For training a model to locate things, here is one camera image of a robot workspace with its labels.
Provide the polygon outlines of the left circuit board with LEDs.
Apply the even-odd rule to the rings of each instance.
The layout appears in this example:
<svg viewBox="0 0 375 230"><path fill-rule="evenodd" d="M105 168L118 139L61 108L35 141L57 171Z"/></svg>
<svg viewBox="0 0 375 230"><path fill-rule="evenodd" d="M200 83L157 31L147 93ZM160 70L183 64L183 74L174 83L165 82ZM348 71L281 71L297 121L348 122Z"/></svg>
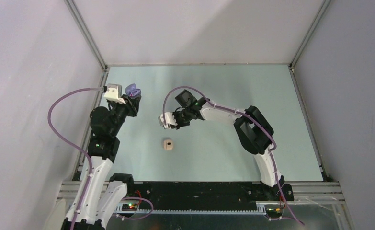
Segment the left circuit board with LEDs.
<svg viewBox="0 0 375 230"><path fill-rule="evenodd" d="M123 204L121 207L122 212L135 212L138 211L139 205L138 204L132 204L132 203L127 203Z"/></svg>

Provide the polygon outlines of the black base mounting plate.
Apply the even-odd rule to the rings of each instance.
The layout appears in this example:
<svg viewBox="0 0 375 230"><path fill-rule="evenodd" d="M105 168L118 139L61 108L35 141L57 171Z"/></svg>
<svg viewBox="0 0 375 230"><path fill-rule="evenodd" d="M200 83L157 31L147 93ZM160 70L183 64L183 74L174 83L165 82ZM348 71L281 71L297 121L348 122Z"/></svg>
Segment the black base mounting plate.
<svg viewBox="0 0 375 230"><path fill-rule="evenodd" d="M140 202L143 210L155 211L254 211L260 202L294 201L291 185L282 190L260 182L140 182L129 188L127 197Z"/></svg>

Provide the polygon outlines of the right circuit board with LEDs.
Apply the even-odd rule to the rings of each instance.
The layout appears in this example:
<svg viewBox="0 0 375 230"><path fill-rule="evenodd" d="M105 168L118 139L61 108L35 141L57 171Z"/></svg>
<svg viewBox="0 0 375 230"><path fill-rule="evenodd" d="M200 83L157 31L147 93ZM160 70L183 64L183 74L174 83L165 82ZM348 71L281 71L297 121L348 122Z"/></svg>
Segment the right circuit board with LEDs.
<svg viewBox="0 0 375 230"><path fill-rule="evenodd" d="M265 216L269 219L280 219L283 215L283 208L266 208Z"/></svg>

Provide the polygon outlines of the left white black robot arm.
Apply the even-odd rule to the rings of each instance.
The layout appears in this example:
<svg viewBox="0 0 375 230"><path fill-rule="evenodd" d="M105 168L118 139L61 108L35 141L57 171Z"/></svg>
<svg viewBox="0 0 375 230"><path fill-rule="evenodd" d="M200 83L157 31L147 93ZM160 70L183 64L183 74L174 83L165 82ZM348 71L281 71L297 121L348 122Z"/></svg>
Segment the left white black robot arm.
<svg viewBox="0 0 375 230"><path fill-rule="evenodd" d="M87 174L66 214L63 230L104 230L120 201L134 197L136 187L130 174L115 173L107 190L102 188L118 153L117 134L127 117L137 116L141 98L140 94L124 94L119 102L108 101L108 107L99 106L90 113Z"/></svg>

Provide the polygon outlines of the beige earbud charging case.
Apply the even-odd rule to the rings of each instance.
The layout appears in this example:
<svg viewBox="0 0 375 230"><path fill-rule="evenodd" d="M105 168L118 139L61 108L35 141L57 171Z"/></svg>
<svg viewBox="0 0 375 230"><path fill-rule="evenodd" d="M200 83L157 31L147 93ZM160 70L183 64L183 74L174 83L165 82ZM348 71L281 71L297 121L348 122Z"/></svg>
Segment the beige earbud charging case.
<svg viewBox="0 0 375 230"><path fill-rule="evenodd" d="M173 150L174 148L174 144L173 144L173 141L171 139L165 139L163 141L163 147L166 151L170 151L170 150Z"/></svg>

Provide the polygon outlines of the purple earbud charging case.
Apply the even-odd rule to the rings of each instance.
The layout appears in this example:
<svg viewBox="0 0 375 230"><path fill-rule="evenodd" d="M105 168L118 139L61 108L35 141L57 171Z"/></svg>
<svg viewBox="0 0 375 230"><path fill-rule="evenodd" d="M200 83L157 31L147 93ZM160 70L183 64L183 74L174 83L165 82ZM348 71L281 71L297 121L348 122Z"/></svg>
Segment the purple earbud charging case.
<svg viewBox="0 0 375 230"><path fill-rule="evenodd" d="M132 92L132 91L136 91L135 96L137 96L137 95L141 95L141 89L138 88L138 87L136 86L135 83L132 83L132 84L128 85L128 86L125 88L125 93L126 93L126 95L129 95L130 92Z"/></svg>

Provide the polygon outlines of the circuit board with leds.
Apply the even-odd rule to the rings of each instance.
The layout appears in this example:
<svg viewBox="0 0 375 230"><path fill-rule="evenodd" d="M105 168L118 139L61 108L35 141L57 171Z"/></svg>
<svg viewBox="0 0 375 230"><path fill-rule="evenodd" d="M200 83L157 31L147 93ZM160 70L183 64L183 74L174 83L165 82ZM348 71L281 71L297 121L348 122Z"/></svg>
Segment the circuit board with leds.
<svg viewBox="0 0 375 230"><path fill-rule="evenodd" d="M121 207L122 212L135 212L138 211L139 205L138 204L132 204L132 203L127 203L123 204Z"/></svg>
<svg viewBox="0 0 375 230"><path fill-rule="evenodd" d="M280 219L283 215L283 208L266 208L265 216L269 219Z"/></svg>

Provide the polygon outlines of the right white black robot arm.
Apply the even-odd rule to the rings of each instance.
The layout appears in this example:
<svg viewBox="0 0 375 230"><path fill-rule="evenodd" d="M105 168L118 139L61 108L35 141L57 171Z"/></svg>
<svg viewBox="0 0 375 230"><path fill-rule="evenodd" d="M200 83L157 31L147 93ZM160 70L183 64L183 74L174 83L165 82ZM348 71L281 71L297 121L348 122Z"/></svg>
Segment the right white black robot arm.
<svg viewBox="0 0 375 230"><path fill-rule="evenodd" d="M192 120L232 125L242 147L254 157L258 165L264 197L276 200L282 194L285 180L273 154L276 149L274 130L260 110L253 105L244 110L225 107L203 93L200 93L200 99L196 99L190 92L191 87L181 86L180 89L182 92L175 97L180 107L173 112L162 111L160 125L164 129L180 129L189 126Z"/></svg>

